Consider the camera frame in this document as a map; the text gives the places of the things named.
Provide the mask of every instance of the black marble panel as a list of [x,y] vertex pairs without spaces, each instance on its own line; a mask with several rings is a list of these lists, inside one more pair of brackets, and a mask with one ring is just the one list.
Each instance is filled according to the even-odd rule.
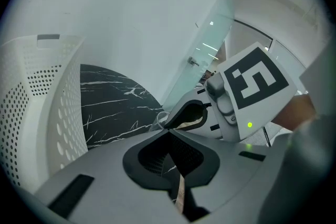
[[89,150],[147,132],[163,111],[144,87],[106,68],[81,65],[80,88]]
[[169,193],[169,197],[172,201],[176,201],[177,195],[179,193],[180,186],[180,172],[176,168],[176,165],[171,158],[170,154],[167,154],[163,162],[162,177],[167,179],[172,184],[172,190]]

